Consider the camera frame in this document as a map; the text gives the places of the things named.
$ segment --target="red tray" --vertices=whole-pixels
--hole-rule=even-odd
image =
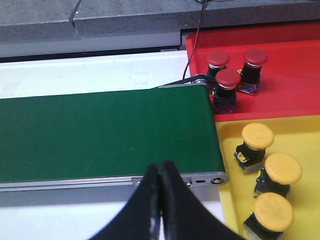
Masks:
[[[186,39],[190,57],[196,35]],[[191,75],[206,74],[207,54],[224,50],[228,68],[242,69],[250,48],[267,52],[256,95],[237,92],[237,110],[215,115],[235,121],[320,114],[320,21],[234,27],[201,31],[190,62]]]

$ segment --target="yellow mushroom button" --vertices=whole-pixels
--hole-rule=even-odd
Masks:
[[[262,123],[250,123],[242,129],[243,141],[253,149],[266,149],[275,139],[273,132]]]
[[[270,179],[281,185],[298,182],[302,177],[299,162],[285,153],[274,153],[265,160],[265,170]]]
[[[263,193],[256,198],[254,215],[263,227],[273,232],[283,232],[294,222],[291,204],[273,192]]]

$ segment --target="gray countertop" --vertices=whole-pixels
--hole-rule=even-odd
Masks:
[[[0,57],[179,46],[195,0],[1,0]],[[320,19],[316,0],[214,0],[202,27]]]

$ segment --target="yellow tray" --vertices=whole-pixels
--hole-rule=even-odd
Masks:
[[[320,115],[217,122],[221,152],[229,182],[219,187],[226,225],[246,239],[243,222],[253,211],[257,173],[243,175],[234,159],[237,145],[243,143],[241,131],[249,123],[267,125],[274,143],[266,157],[285,153],[302,166],[302,178],[291,185],[287,199],[294,210],[294,223],[281,240],[320,239]]]

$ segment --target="green conveyor belt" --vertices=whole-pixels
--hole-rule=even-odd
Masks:
[[[0,99],[0,183],[224,172],[203,85]]]

